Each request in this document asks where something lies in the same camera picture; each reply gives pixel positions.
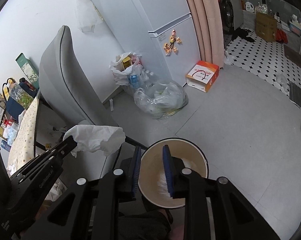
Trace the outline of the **cream trash bin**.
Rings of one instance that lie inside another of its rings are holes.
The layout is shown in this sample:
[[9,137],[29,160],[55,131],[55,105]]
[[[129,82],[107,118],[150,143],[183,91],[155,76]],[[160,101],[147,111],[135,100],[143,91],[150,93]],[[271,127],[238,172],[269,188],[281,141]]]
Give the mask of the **cream trash bin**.
[[184,168],[208,178],[207,158],[196,144],[181,138],[159,140],[141,157],[139,190],[158,207],[181,208],[185,206],[180,185]]

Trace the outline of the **white paper napkin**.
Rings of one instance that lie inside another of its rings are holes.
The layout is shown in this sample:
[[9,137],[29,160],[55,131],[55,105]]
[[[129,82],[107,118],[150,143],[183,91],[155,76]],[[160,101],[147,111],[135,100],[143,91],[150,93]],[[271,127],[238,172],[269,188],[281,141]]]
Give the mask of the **white paper napkin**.
[[102,152],[105,157],[115,153],[125,142],[126,135],[121,127],[76,125],[69,129],[63,140],[73,137],[77,146],[71,151],[76,158],[78,152]]

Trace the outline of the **clear plastic trash bag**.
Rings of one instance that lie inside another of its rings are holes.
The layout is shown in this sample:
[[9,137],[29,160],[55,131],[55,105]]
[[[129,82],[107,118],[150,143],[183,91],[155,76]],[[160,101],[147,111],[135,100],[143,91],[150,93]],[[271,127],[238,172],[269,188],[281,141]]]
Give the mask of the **clear plastic trash bag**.
[[140,110],[155,119],[168,118],[188,104],[184,88],[172,80],[159,80],[138,88],[133,98]]

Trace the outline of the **floral cream tablecloth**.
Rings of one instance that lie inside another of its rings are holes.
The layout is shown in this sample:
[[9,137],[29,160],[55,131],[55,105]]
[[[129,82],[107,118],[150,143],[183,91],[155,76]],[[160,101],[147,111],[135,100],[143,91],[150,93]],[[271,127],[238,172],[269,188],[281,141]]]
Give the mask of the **floral cream tablecloth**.
[[22,121],[8,155],[7,172],[12,176],[35,156],[35,131],[39,98],[34,98]]

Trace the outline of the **blue tissue pack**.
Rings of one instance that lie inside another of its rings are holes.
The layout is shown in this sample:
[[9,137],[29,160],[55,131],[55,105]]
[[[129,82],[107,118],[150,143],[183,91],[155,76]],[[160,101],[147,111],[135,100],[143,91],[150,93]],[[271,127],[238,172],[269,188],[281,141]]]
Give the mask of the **blue tissue pack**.
[[12,146],[17,133],[19,126],[14,122],[12,125],[7,125],[3,132],[3,137],[6,139],[6,142],[9,146]]

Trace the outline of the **navy lunch bag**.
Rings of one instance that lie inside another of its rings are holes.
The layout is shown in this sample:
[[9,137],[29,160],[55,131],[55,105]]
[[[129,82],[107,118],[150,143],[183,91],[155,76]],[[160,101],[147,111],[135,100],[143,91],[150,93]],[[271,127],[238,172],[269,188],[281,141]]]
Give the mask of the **navy lunch bag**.
[[10,97],[8,87],[11,83],[18,83],[18,85],[33,98],[37,95],[37,89],[35,89],[35,87],[33,87],[33,85],[31,85],[24,77],[20,78],[19,82],[16,82],[13,78],[9,78],[6,83],[3,83],[2,93],[6,103],[6,111],[14,121],[19,122],[18,116],[22,114],[25,109]]

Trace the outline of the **grey upholstered chair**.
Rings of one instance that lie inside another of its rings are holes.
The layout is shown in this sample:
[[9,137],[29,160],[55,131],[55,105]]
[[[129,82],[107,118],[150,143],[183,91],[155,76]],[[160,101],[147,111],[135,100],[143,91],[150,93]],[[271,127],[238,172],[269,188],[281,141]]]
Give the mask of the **grey upholstered chair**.
[[[70,28],[63,25],[44,51],[39,65],[39,88],[45,101],[65,122],[75,125],[116,126],[89,83],[74,53]],[[70,185],[78,178],[95,180],[116,166],[120,153],[80,152],[64,158],[61,180]]]

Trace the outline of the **large tea bottle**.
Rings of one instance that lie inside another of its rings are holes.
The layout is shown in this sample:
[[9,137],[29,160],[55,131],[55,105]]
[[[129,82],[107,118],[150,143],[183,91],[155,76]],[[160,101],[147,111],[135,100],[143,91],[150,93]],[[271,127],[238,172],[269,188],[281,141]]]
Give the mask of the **large tea bottle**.
[[25,110],[28,110],[33,102],[33,97],[23,90],[18,83],[11,83],[8,90],[10,97],[19,103]]

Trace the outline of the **green tall box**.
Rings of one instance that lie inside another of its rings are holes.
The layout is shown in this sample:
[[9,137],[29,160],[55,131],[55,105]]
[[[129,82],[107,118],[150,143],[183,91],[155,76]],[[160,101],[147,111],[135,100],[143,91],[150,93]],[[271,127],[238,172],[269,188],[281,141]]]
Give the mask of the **green tall box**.
[[31,85],[35,87],[35,89],[39,88],[39,74],[38,70],[34,67],[32,62],[25,57],[23,53],[20,53],[16,58],[16,63],[22,70],[22,72],[26,75]]

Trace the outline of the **white bag of recyclables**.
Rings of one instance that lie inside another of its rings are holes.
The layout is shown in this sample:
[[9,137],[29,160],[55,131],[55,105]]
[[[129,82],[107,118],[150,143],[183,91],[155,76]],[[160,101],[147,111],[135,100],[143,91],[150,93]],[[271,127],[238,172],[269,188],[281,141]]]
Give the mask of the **white bag of recyclables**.
[[109,65],[115,84],[130,95],[134,95],[138,88],[152,87],[158,81],[153,72],[143,67],[141,58],[137,53],[123,53]]

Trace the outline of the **orange white cardboard box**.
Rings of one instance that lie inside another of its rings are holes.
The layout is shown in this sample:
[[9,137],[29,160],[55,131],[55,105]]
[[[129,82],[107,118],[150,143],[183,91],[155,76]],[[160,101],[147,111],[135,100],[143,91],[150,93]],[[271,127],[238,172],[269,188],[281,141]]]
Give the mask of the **orange white cardboard box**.
[[186,75],[186,83],[189,87],[207,93],[219,75],[219,67],[215,64],[198,61]]

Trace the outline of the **white refrigerator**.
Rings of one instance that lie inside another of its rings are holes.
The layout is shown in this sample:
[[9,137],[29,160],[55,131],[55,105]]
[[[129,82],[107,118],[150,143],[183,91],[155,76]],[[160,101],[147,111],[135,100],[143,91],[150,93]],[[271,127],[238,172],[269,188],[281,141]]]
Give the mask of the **white refrigerator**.
[[91,0],[126,53],[161,79],[186,85],[200,60],[186,0]]

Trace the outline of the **brown cardboard box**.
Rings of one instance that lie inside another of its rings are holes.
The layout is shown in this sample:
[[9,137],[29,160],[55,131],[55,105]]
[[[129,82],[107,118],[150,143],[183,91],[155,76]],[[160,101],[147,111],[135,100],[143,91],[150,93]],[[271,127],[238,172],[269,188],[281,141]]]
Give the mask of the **brown cardboard box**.
[[258,12],[256,14],[256,35],[266,42],[275,42],[277,33],[277,21],[267,15]]

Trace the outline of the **pink curtain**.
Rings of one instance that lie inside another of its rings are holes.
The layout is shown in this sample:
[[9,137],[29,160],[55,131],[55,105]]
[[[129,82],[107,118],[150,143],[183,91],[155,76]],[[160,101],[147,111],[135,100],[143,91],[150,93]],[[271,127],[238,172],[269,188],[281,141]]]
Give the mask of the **pink curtain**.
[[218,0],[186,0],[202,61],[224,66],[223,27]]

